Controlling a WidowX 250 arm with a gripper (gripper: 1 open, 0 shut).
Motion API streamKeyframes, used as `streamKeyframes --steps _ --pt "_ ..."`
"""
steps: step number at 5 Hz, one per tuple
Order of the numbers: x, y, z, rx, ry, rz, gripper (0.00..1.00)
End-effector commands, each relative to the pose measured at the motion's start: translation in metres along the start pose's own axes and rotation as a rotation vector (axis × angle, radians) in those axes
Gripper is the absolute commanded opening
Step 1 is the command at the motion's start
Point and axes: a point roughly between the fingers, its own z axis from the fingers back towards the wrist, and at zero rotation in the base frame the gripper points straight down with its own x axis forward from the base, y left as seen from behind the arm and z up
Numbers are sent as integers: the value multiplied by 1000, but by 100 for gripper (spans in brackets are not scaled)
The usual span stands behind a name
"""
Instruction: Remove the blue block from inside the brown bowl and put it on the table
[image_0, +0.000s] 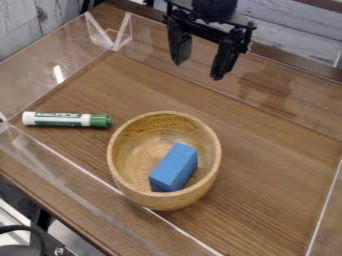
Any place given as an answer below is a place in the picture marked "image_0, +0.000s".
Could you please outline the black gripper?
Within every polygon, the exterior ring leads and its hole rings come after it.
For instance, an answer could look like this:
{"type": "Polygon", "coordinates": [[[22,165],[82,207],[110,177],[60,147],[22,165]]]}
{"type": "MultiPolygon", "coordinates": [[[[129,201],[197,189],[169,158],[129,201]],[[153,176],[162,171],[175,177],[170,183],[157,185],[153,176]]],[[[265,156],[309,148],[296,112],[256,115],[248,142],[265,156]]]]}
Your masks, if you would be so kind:
{"type": "Polygon", "coordinates": [[[193,36],[218,44],[210,76],[218,81],[233,70],[250,48],[257,23],[237,11],[238,0],[165,0],[171,59],[185,63],[193,51],[193,36]]]}

